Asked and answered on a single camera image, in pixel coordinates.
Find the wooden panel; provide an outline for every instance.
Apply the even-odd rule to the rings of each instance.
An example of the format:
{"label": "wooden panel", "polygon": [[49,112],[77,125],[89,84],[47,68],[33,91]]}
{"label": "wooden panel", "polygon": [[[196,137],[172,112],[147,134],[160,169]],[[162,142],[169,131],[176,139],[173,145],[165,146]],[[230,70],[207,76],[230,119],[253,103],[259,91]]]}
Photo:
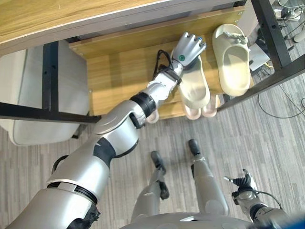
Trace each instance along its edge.
{"label": "wooden panel", "polygon": [[[212,33],[202,35],[207,42],[207,49],[202,53],[204,74],[211,93],[223,93],[218,77],[217,63],[212,49]],[[155,45],[127,52],[104,55],[87,60],[88,87],[91,91],[90,114],[102,115],[115,105],[147,86],[152,79],[156,53],[159,49],[170,52],[177,42]],[[160,110],[160,117],[181,116],[183,109],[177,104],[181,98],[176,90]]]}
{"label": "wooden panel", "polygon": [[179,40],[184,31],[206,34],[224,23],[236,23],[244,7],[203,13],[70,44],[85,59]]}
{"label": "wooden panel", "polygon": [[0,42],[155,0],[8,0],[0,3]]}
{"label": "wooden panel", "polygon": [[234,0],[0,0],[0,56]]}
{"label": "wooden panel", "polygon": [[[219,25],[236,22],[242,9],[219,10],[71,44],[71,48],[87,60],[90,114],[106,114],[122,100],[145,88],[152,80],[158,50],[171,52],[187,28],[207,43],[201,55],[204,74],[211,94],[222,94],[212,35]],[[160,63],[167,64],[165,59]],[[160,118],[184,115],[178,90],[165,101],[159,113]]]}

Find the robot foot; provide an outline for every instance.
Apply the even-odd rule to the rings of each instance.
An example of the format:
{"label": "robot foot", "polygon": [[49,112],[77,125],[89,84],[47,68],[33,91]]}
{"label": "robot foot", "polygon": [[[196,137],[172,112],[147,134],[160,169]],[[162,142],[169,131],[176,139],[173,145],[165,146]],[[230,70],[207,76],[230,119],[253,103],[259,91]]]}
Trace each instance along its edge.
{"label": "robot foot", "polygon": [[166,169],[165,169],[165,166],[164,166],[164,163],[163,163],[163,160],[159,154],[158,151],[152,151],[151,152],[151,159],[154,163],[154,166],[159,169],[159,170],[162,170],[163,171],[163,175],[166,174]]}

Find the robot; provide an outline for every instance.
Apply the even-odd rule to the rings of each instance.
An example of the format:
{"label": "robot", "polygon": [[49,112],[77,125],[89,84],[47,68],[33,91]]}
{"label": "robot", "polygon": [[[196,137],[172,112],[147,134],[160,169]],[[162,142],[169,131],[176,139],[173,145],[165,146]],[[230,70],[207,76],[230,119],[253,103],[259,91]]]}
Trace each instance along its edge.
{"label": "robot", "polygon": [[[169,66],[155,70],[147,88],[113,108],[95,126],[92,135],[79,149],[55,162],[47,187],[40,190],[7,229],[87,229],[98,219],[100,201],[109,177],[111,160],[130,153],[138,144],[137,129],[168,98],[181,82],[206,44],[200,37],[185,32],[170,58]],[[199,213],[159,214],[159,201],[169,196],[163,161],[154,151],[155,164],[150,183],[139,195],[131,224],[124,229],[178,228],[277,228],[287,220],[282,209],[270,208],[257,196],[256,184],[245,170],[245,177],[226,177],[239,188],[232,194],[252,222],[228,217],[228,205],[195,140],[189,141],[193,154],[192,172]]]}

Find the white chair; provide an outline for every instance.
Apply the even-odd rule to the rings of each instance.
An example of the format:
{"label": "white chair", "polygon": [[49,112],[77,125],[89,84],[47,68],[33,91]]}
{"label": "white chair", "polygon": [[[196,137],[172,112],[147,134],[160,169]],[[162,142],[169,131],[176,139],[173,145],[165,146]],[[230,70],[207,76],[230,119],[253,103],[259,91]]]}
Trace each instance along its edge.
{"label": "white chair", "polygon": [[[43,46],[0,58],[0,102],[41,108]],[[89,110],[86,61],[59,42],[59,111],[85,115]],[[79,124],[0,119],[19,146],[68,140]]]}

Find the electrical cable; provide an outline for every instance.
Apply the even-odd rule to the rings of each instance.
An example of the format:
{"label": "electrical cable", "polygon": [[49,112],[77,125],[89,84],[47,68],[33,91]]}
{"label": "electrical cable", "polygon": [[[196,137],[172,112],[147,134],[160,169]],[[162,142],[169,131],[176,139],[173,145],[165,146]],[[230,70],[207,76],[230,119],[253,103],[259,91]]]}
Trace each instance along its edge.
{"label": "electrical cable", "polygon": [[247,190],[247,191],[250,191],[250,192],[254,193],[254,194],[255,194],[255,197],[257,197],[257,198],[259,198],[259,197],[258,197],[258,194],[265,194],[265,195],[268,195],[268,196],[272,197],[272,198],[276,201],[276,203],[278,204],[278,206],[280,207],[280,209],[283,209],[282,204],[277,200],[277,198],[276,198],[274,195],[272,195],[272,194],[270,194],[270,193],[268,193],[268,192],[257,191],[257,190],[254,190],[254,189],[252,189],[252,190],[249,189],[249,190]]}
{"label": "electrical cable", "polygon": [[51,174],[53,174],[53,173],[55,172],[55,170],[57,169],[58,164],[59,164],[62,160],[66,159],[68,156],[69,156],[69,155],[61,156],[60,158],[58,158],[58,159],[54,162],[53,168],[52,168],[52,171],[51,171]]}
{"label": "electrical cable", "polygon": [[271,117],[273,117],[273,118],[279,118],[279,119],[294,118],[294,117],[297,117],[297,116],[300,115],[300,114],[303,114],[303,115],[305,116],[305,114],[304,114],[304,112],[305,112],[305,103],[303,103],[303,102],[305,101],[305,97],[301,99],[301,105],[302,105],[302,107],[304,108],[303,110],[301,110],[301,109],[292,101],[292,99],[289,97],[289,95],[288,95],[287,92],[283,89],[283,87],[282,87],[281,85],[279,85],[279,86],[280,86],[280,88],[282,89],[282,91],[285,93],[285,95],[287,96],[287,98],[291,101],[291,103],[292,103],[300,112],[297,113],[297,114],[295,114],[295,115],[288,116],[288,117],[279,117],[279,116],[276,116],[276,115],[274,115],[274,114],[271,114],[271,113],[267,112],[267,111],[263,108],[263,106],[262,106],[262,104],[261,104],[261,101],[260,101],[260,99],[259,99],[259,98],[260,98],[260,95],[258,95],[258,96],[257,96],[257,101],[258,101],[258,105],[259,105],[259,107],[261,108],[261,110],[262,110],[265,114],[267,114],[267,115],[269,115],[269,116],[271,116]]}
{"label": "electrical cable", "polygon": [[267,62],[264,63],[264,65],[266,65],[268,68],[274,68],[273,66],[269,65]]}
{"label": "electrical cable", "polygon": [[302,7],[298,7],[298,9],[301,9],[301,12],[299,13],[299,15],[297,15],[297,16],[294,16],[293,18],[284,18],[284,19],[277,19],[278,21],[283,21],[282,23],[285,23],[285,22],[287,22],[287,21],[289,21],[289,20],[292,20],[292,19],[296,19],[297,17],[299,17],[299,16],[301,16],[301,14],[303,13],[303,8]]}
{"label": "electrical cable", "polygon": [[278,206],[280,207],[280,209],[283,209],[282,204],[277,200],[277,198],[275,198],[274,195],[272,195],[272,194],[270,194],[270,193],[268,193],[268,192],[262,192],[262,191],[257,191],[256,194],[257,194],[257,195],[258,195],[258,194],[265,194],[265,195],[268,195],[268,196],[272,197],[272,198],[276,201],[276,203],[278,204]]}
{"label": "electrical cable", "polygon": [[[161,69],[160,71],[158,71],[158,68],[159,68],[159,66],[158,66],[158,65],[159,65],[159,60],[160,60],[160,56],[161,56],[162,54],[166,57],[166,59],[167,59],[167,61],[168,61],[168,66],[165,66],[163,69]],[[160,72],[168,70],[169,68],[173,69],[171,57],[170,57],[170,55],[168,54],[168,52],[166,52],[166,51],[160,49],[160,50],[158,51],[158,53],[157,53],[156,65],[155,65],[155,67],[154,67],[154,71],[153,71],[152,78],[154,78],[154,77],[155,77],[157,74],[159,74]]]}
{"label": "electrical cable", "polygon": [[288,34],[286,34],[286,36],[284,37],[285,40],[291,40],[293,38],[288,39],[288,35],[290,35],[293,31],[295,31],[297,28],[299,28],[302,24],[304,23],[305,25],[305,20],[302,21],[297,27],[295,27],[293,30],[291,30]]}
{"label": "electrical cable", "polygon": [[285,5],[283,5],[283,4],[280,2],[280,0],[277,0],[277,2],[278,2],[278,4],[279,4],[280,6],[283,6],[283,7],[285,7],[285,8],[305,7],[305,4],[301,4],[301,5],[299,5],[299,6],[285,6]]}

